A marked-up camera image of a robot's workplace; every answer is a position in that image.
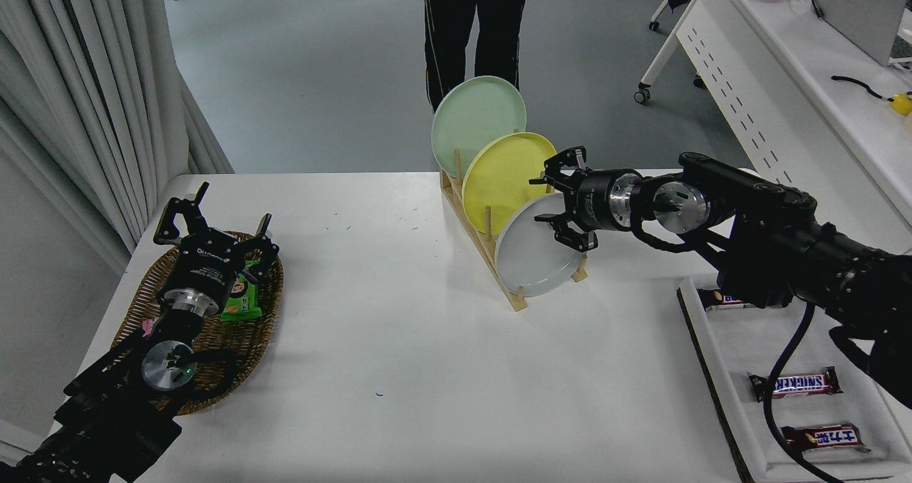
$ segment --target snickers bar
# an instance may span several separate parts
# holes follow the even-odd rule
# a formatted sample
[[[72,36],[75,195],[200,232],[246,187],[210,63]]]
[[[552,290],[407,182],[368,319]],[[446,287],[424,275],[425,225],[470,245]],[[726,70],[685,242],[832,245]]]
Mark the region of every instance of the snickers bar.
[[[700,295],[700,302],[707,312],[719,311],[723,308],[748,308],[753,306],[734,296],[722,294],[719,289],[697,289],[697,294]]]
[[[757,398],[757,403],[763,401],[763,393],[766,392],[767,379],[758,375],[750,375],[750,385],[753,386],[753,393]],[[776,385],[772,389],[772,398],[785,398],[788,395],[814,395],[815,393],[842,393],[843,389],[839,386],[839,378],[836,376],[834,366],[824,367],[820,373],[813,375],[788,375],[779,376]]]
[[[853,447],[861,453],[871,451],[862,444],[858,428],[850,422],[824,427],[784,427],[782,435],[789,447],[801,453],[808,450],[820,450],[824,447]]]

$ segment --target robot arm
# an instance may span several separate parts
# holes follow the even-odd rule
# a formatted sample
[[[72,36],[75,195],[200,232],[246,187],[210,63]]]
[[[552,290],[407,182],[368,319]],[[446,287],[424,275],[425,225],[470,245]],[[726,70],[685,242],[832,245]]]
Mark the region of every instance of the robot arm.
[[[839,321],[830,337],[859,369],[912,408],[912,256],[855,242],[833,224],[818,224],[817,201],[706,155],[685,152],[683,171],[642,177],[630,169],[592,170],[586,149],[570,148],[545,161],[540,179],[564,193],[566,211],[545,214],[558,242],[579,251],[599,245],[595,230],[630,231],[654,249],[694,251],[719,271],[722,292],[758,307],[792,297]],[[734,217],[730,236],[710,230]],[[649,235],[657,220],[681,243]],[[865,353],[852,341],[875,341]]]
[[[62,428],[16,467],[0,463],[0,481],[95,482],[112,474],[134,481],[180,434],[173,418],[187,400],[214,398],[234,381],[234,352],[195,353],[193,339],[204,317],[222,311],[238,274],[256,283],[278,246],[266,235],[270,214],[245,241],[209,227],[199,209],[208,187],[203,183],[193,200],[172,198],[157,226],[154,242],[180,252],[157,294],[162,315],[152,330],[133,331],[69,383],[64,393],[70,398],[54,415]],[[185,237],[174,224],[177,214],[185,218]],[[260,262],[245,269],[254,250]],[[213,362],[225,364],[224,379],[196,389],[198,364]]]

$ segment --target desk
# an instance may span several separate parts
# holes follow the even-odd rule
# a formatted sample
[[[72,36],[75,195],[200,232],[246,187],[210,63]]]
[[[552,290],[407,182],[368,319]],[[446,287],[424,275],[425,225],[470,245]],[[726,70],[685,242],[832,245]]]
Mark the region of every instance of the desk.
[[[588,279],[515,313],[438,178],[170,183],[209,181],[219,229],[271,212],[286,281],[260,366],[140,481],[738,481],[675,299],[709,265],[604,232]],[[83,368],[165,250],[147,229]]]
[[[867,57],[810,0],[693,0],[661,56],[678,42],[762,177],[810,192],[818,218],[860,242],[912,249],[912,137],[883,101],[830,80],[894,94],[912,88],[907,73]]]

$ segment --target black pants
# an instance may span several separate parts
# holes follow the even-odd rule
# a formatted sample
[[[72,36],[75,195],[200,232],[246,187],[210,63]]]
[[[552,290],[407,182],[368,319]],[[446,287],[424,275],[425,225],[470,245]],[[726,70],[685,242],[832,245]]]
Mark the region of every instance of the black pants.
[[[424,0],[427,99],[440,101],[465,80],[465,48],[478,10],[475,75],[494,75],[519,87],[519,26],[525,0]]]

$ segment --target woven basket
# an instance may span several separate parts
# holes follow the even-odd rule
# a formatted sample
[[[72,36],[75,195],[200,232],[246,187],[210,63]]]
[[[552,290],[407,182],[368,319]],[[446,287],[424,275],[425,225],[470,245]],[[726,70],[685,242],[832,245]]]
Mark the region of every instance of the woven basket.
[[[229,232],[238,239],[251,239],[251,235],[241,232]],[[168,250],[149,268],[146,275],[140,282],[140,288],[137,289],[133,297],[133,303],[127,312],[127,317],[120,324],[120,330],[114,337],[111,346],[124,340],[131,331],[140,328],[143,321],[148,318],[154,320],[159,317],[160,309],[157,303],[156,295],[165,284],[170,270],[177,261],[178,249]],[[248,257],[248,260],[260,259],[260,252],[254,251]],[[221,348],[230,348],[237,353],[237,376],[227,391],[217,396],[217,398],[206,399],[203,401],[190,400],[178,412],[178,415],[192,414],[199,412],[207,406],[214,405],[224,399],[226,395],[237,389],[254,372],[257,363],[263,358],[266,347],[269,346],[269,338],[273,333],[273,324],[276,323],[279,301],[282,298],[282,285],[284,281],[284,270],[282,261],[276,259],[271,266],[266,279],[258,287],[258,305],[263,311],[263,315],[254,320],[232,321],[232,323],[222,323],[218,315],[205,318],[203,320],[202,332],[193,340],[193,350],[202,352],[202,350],[215,350]],[[197,366],[195,376],[196,389],[209,390],[215,387],[221,381],[224,375],[224,367],[221,363],[201,363]]]

